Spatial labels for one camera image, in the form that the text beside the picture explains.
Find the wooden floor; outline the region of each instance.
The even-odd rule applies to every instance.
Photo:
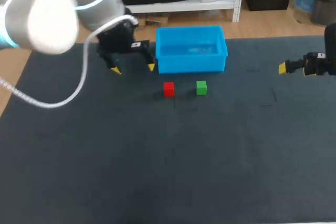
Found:
[[[244,4],[241,11],[238,23],[232,23],[233,12],[225,10],[214,16],[209,16],[209,13],[205,12],[175,13],[170,17],[167,26],[220,25],[227,39],[324,34],[324,28],[311,24],[306,17],[298,17],[298,13],[292,7],[288,10],[250,12]],[[155,27],[146,27],[144,30],[139,30],[136,32],[136,39],[155,41],[155,30]],[[83,42],[88,34],[86,30],[81,28],[78,42]],[[0,76],[10,83],[16,84],[29,55],[30,51],[24,49],[0,51]],[[9,97],[10,93],[0,87],[0,115],[6,107]]]

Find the white shelf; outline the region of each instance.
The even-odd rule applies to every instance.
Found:
[[[222,0],[202,3],[200,0],[186,0],[174,3],[152,5],[129,5],[132,13],[165,13],[165,12],[188,12],[193,10],[221,10],[233,9],[233,22],[239,21],[242,0]]]
[[[173,3],[151,5],[129,5],[132,13],[164,13],[164,12],[188,12],[193,10],[221,10],[233,9],[235,0],[222,0],[202,3],[200,0],[186,0]]]

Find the dark gray mat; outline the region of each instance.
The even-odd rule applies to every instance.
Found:
[[[224,73],[158,75],[124,56],[122,76],[92,48],[68,106],[12,97],[0,119],[1,224],[336,221],[336,78],[280,76],[324,51],[322,37],[228,40]],[[18,87],[57,102],[81,46],[34,54]],[[208,96],[195,96],[206,80]],[[176,98],[162,97],[174,81]]]

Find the blue plastic bin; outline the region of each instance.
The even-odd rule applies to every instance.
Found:
[[[227,47],[221,26],[156,30],[159,73],[221,72]]]

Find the green cube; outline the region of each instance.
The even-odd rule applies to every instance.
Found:
[[[196,82],[197,95],[206,95],[206,92],[207,92],[206,81]]]

